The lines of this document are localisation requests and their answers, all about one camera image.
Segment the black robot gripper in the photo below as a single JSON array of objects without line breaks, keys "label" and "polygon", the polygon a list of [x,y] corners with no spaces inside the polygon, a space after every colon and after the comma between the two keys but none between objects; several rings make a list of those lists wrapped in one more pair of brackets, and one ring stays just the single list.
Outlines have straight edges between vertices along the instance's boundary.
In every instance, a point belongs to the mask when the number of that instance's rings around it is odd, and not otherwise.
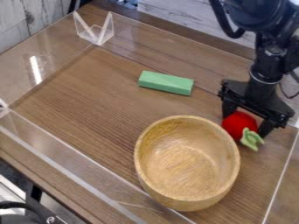
[{"label": "black robot gripper", "polygon": [[250,111],[264,120],[258,134],[264,138],[274,129],[283,128],[294,117],[295,111],[276,93],[276,84],[267,84],[250,77],[248,81],[223,80],[219,98],[222,115],[227,118],[238,108]]}]

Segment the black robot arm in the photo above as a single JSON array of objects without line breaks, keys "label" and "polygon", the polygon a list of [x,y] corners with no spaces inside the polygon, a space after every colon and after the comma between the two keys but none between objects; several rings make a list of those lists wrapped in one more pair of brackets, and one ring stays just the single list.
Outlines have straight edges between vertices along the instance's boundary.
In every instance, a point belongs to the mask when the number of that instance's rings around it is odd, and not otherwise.
[{"label": "black robot arm", "polygon": [[222,113],[239,108],[263,118],[258,134],[266,137],[287,125],[295,111],[276,94],[286,74],[299,67],[299,3],[291,0],[224,0],[215,4],[220,26],[230,37],[256,34],[255,60],[247,81],[224,80]]}]

